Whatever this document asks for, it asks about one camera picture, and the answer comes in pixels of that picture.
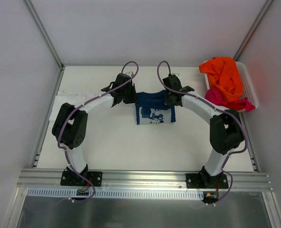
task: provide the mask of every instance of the white table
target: white table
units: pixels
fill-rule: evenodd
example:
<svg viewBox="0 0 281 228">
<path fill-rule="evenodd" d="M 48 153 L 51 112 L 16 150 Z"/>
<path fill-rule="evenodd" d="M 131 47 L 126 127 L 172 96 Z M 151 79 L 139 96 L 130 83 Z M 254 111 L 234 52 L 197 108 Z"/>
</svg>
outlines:
<svg viewBox="0 0 281 228">
<path fill-rule="evenodd" d="M 59 91 L 89 93 L 114 81 L 119 66 L 67 66 Z M 193 87 L 205 96 L 204 75 L 197 67 L 172 67 L 179 73 L 183 86 Z M 125 72 L 135 71 L 126 67 Z M 161 76 L 168 69 L 161 67 Z M 163 89 L 156 67 L 140 67 L 133 80 L 137 92 L 159 92 Z M 90 116 L 86 138 L 82 143 L 90 169 L 142 171 L 199 171 L 211 152 L 209 125 L 182 107 L 176 107 L 175 123 L 136 125 L 135 105 L 118 104 L 96 116 Z M 50 123 L 42 147 L 38 168 L 65 168 L 64 152 L 57 147 Z M 225 166 L 227 171 L 253 171 L 248 151 L 234 155 Z"/>
</svg>

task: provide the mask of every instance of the gray wall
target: gray wall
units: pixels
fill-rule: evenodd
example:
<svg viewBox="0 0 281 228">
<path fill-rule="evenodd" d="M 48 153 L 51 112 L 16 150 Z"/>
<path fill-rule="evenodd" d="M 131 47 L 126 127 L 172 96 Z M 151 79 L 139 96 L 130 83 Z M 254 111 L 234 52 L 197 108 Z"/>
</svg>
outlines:
<svg viewBox="0 0 281 228">
<path fill-rule="evenodd" d="M 234 56 L 265 0 L 32 0 L 65 64 Z"/>
<path fill-rule="evenodd" d="M 281 0 L 276 0 L 239 60 L 251 74 L 260 107 L 247 123 L 262 171 L 270 173 L 281 208 Z"/>
<path fill-rule="evenodd" d="M 0 227 L 32 157 L 58 68 L 21 0 L 0 0 Z"/>
</svg>

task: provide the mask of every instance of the orange cloth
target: orange cloth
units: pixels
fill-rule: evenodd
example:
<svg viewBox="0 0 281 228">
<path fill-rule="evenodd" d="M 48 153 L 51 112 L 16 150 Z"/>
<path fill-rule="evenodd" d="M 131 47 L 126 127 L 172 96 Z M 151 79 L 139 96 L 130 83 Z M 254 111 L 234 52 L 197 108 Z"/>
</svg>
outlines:
<svg viewBox="0 0 281 228">
<path fill-rule="evenodd" d="M 216 87 L 223 99 L 236 102 L 243 94 L 243 83 L 235 61 L 230 57 L 216 57 L 199 66 L 206 73 L 210 87 Z"/>
</svg>

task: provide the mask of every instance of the plastic basket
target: plastic basket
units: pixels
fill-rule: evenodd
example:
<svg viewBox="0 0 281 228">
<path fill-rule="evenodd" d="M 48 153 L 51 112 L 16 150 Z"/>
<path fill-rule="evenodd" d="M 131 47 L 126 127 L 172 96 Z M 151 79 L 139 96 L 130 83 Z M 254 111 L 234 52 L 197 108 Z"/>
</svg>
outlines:
<svg viewBox="0 0 281 228">
<path fill-rule="evenodd" d="M 247 97 L 248 101 L 250 101 L 255 106 L 255 108 L 258 108 L 259 100 L 255 94 L 254 87 L 253 87 L 253 84 L 249 77 L 249 73 L 246 69 L 246 66 L 241 62 L 235 62 L 235 63 L 239 70 L 241 80 L 243 83 L 244 92 L 243 92 L 243 95 L 241 96 L 241 99 Z M 205 74 L 205 80 L 206 80 L 206 86 L 207 86 L 207 90 L 208 90 L 208 89 L 210 89 L 210 86 L 209 86 L 207 74 Z"/>
</svg>

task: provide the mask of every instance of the white cloth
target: white cloth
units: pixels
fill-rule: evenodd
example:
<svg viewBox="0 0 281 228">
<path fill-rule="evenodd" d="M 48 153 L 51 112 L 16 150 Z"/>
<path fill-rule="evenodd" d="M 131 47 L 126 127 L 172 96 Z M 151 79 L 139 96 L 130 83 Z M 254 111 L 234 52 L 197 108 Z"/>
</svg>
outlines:
<svg viewBox="0 0 281 228">
<path fill-rule="evenodd" d="M 77 93 L 69 93 L 69 92 L 58 92 L 57 95 L 55 96 L 49 121 L 55 122 L 59 110 L 64 103 L 69 103 L 71 105 L 74 105 L 75 107 L 78 107 L 79 105 L 81 105 L 82 103 L 84 103 L 85 101 L 89 100 L 94 96 L 95 96 L 94 93 L 77 94 Z M 87 107 L 83 107 L 80 110 L 85 110 L 87 112 Z"/>
</svg>

